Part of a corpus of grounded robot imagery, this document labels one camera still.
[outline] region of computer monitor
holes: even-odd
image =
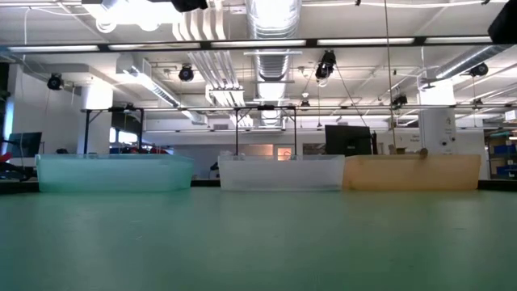
[[[366,126],[326,125],[325,140],[326,154],[372,154],[372,135]]]
[[[34,158],[40,151],[41,133],[11,133],[5,142],[13,158]]]

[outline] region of air duct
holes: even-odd
[[[485,47],[475,47],[462,53],[445,65],[440,66],[433,74],[435,78],[428,78],[426,82],[434,82],[452,78],[458,74],[472,69],[499,53],[511,48],[512,45],[489,45]]]
[[[141,58],[137,61],[131,54],[121,54],[120,57],[116,60],[116,73],[129,74],[133,76],[136,82],[140,83],[143,87],[151,91],[171,107],[188,107],[188,105],[181,104],[178,101],[178,97],[174,92],[167,90],[166,86],[151,77],[151,64],[144,58]],[[200,115],[197,112],[181,111],[181,113],[187,116],[193,124],[208,123],[208,118],[206,116]]]
[[[300,22],[301,0],[246,0],[250,38],[289,39],[296,35]],[[268,50],[288,52],[288,50]],[[258,55],[254,57],[258,96],[277,103],[284,97],[285,81],[290,63],[289,55]],[[276,125],[279,120],[263,118],[265,125]]]

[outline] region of window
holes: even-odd
[[[116,142],[116,133],[117,130],[115,128],[110,128],[110,143]],[[132,144],[137,141],[138,136],[135,133],[127,133],[125,131],[119,130],[119,143]]]

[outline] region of ceiling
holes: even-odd
[[[12,0],[23,5],[24,0]],[[385,9],[379,6],[310,6],[313,4],[351,3],[351,0],[333,1],[303,1],[306,6],[301,10],[301,21],[298,36],[301,38],[323,37],[371,37],[386,35]],[[363,2],[378,2],[381,0],[365,0]],[[441,0],[389,0],[388,3],[426,4],[464,2]],[[224,28],[230,39],[247,38],[246,15],[234,13],[243,7],[243,0],[224,1]],[[451,6],[445,8],[389,8],[388,23],[390,36],[438,36],[438,35],[485,35],[488,26],[502,9],[503,4],[492,1],[482,6],[480,3],[469,6]],[[26,7],[2,7],[0,4],[0,43],[1,44],[60,44],[60,43],[99,43],[99,42],[146,42],[146,41],[175,41],[170,24],[163,24],[154,32],[144,32],[137,25],[120,25],[114,32],[103,34],[96,31],[95,19],[90,15],[68,16],[69,12],[84,14],[86,10],[80,6],[68,6],[68,11],[60,7],[46,7],[47,11],[62,15],[50,14],[36,9],[27,12]],[[292,57],[289,80],[284,104],[299,104],[301,93],[309,93],[308,100],[312,105],[350,104],[347,91],[351,93],[357,104],[379,103],[378,98],[389,100],[387,90],[390,83],[395,84],[407,75],[415,74],[423,66],[443,65],[460,53],[470,49],[469,46],[434,46],[425,48],[338,48],[335,49],[337,71],[330,78],[326,87],[318,87],[314,76],[309,79],[315,64],[322,57],[323,49],[302,49],[301,55]],[[252,101],[255,96],[255,76],[253,60],[244,56],[244,51],[230,51],[233,67],[239,82],[243,85],[245,100]],[[85,53],[66,55],[30,55],[27,63],[49,64],[87,64],[91,68],[108,76],[115,81],[120,89],[116,94],[117,101],[134,102],[145,107],[165,106],[158,97],[147,91],[143,86],[128,83],[127,76],[116,74],[116,59],[118,53]],[[139,53],[138,57],[148,60],[153,66],[153,78],[167,86],[167,90],[176,93],[183,103],[188,106],[208,106],[204,97],[205,82],[199,74],[192,82],[181,82],[178,72],[183,63],[190,62],[185,52],[170,53]],[[489,74],[514,65],[517,60],[517,48],[488,60]],[[474,96],[472,79],[469,76],[455,78],[456,101],[461,102]],[[480,95],[492,90],[509,86],[517,82],[517,70],[507,70],[497,74],[485,82],[475,86],[475,94]],[[403,88],[410,103],[416,103],[416,78],[414,86]],[[491,103],[505,103],[517,100],[517,95],[503,96]],[[357,114],[357,112],[301,112],[301,114],[328,116],[336,114]],[[150,114],[148,118],[185,118],[178,113]]]

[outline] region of fluorescent light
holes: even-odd
[[[188,111],[233,111],[233,108],[188,108]]]
[[[18,46],[7,47],[13,53],[59,53],[59,52],[96,52],[97,45],[56,45],[56,46]]]
[[[177,112],[177,108],[146,108],[146,112]]]
[[[217,41],[212,43],[213,48],[267,48],[305,46],[305,40],[242,40]]]
[[[262,51],[262,52],[244,52],[245,56],[299,56],[303,54],[301,51],[284,51],[284,52],[271,52],[271,51]]]
[[[453,43],[472,43],[483,42],[491,44],[492,40],[489,36],[451,36],[451,37],[428,37],[426,44],[453,44]]]
[[[309,107],[303,107],[303,106],[296,106],[297,110],[336,110],[341,109],[341,106],[309,106]]]
[[[110,44],[108,48],[113,51],[135,49],[198,49],[200,43],[169,43],[169,44]]]
[[[261,102],[266,102],[266,101],[270,101],[270,100],[269,99],[264,99],[264,98],[253,99],[253,102],[256,102],[256,103],[261,103]],[[278,101],[279,102],[283,102],[283,101],[291,101],[291,100],[289,98],[282,98],[282,99],[278,99]]]
[[[413,44],[413,37],[399,37],[389,38],[390,44]],[[318,40],[317,45],[368,45],[368,44],[388,44],[388,39],[385,38],[370,38],[370,39],[337,39],[337,40]]]

